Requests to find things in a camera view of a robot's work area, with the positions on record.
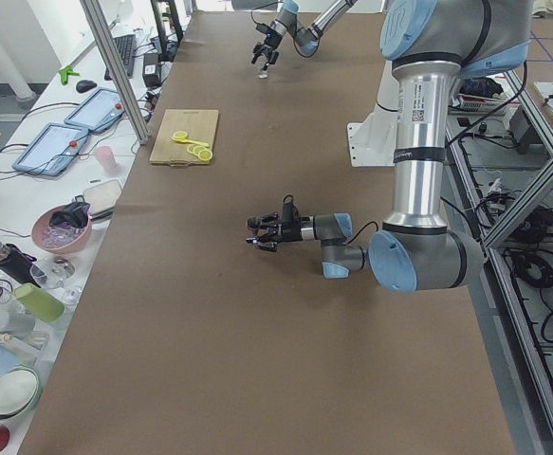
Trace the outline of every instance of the wall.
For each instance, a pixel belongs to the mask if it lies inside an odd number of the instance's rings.
[[[0,0],[0,43],[27,82],[49,82],[60,68],[27,0]]]
[[[80,2],[28,0],[28,4],[61,66],[71,63],[74,47],[88,29]]]

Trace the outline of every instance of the green object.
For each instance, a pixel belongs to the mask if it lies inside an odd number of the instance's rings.
[[[74,71],[74,68],[71,67],[71,64],[59,70],[59,76],[61,76],[61,84],[67,85],[69,76],[80,76],[80,73]]]
[[[30,282],[17,287],[13,294],[33,316],[44,322],[57,319],[65,309],[60,301]]]

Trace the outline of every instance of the tablet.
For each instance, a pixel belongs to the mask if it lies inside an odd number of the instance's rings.
[[[100,133],[122,117],[124,108],[115,90],[98,88],[65,119],[66,125],[79,126]]]
[[[12,168],[34,175],[57,175],[82,151],[89,134],[85,128],[49,123],[17,158]]]

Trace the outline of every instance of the metal pole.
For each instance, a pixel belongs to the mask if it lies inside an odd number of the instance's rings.
[[[17,99],[21,102],[33,101],[38,98],[31,89],[17,65],[4,47],[0,44],[0,76],[10,85]]]
[[[109,69],[109,74],[114,81],[114,85],[120,94],[120,100],[124,105],[124,109],[128,118],[131,120],[135,134],[139,140],[139,144],[145,144],[149,139],[149,131],[145,120],[139,111],[137,99],[133,92],[133,87],[128,81],[124,65],[120,58],[120,54],[116,50],[112,34],[109,31],[107,21],[101,10],[98,0],[80,0],[88,25],[93,32],[95,42],[101,53],[101,57],[105,65]]]
[[[179,11],[177,11],[175,0],[169,0],[169,11],[171,12],[171,20],[173,21],[175,35],[177,35],[177,42],[181,44],[181,41],[183,41],[183,28],[179,21]]]

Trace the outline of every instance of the pink bowl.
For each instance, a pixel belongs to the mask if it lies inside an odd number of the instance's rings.
[[[82,234],[80,234],[76,240],[71,242],[70,244],[59,246],[57,248],[48,248],[43,246],[43,231],[45,228],[49,227],[50,218],[52,217],[52,214],[55,211],[59,211],[63,209],[65,206],[58,206],[54,209],[50,209],[45,214],[43,214],[36,223],[33,225],[33,228],[31,229],[31,240],[33,243],[38,246],[39,248],[43,249],[44,251],[48,251],[49,253],[53,254],[68,254],[68,253],[76,253],[83,249],[86,246],[86,243],[88,242],[88,239],[90,238],[90,234],[93,230],[90,218],[88,219],[88,223],[86,224],[86,227],[84,228]]]

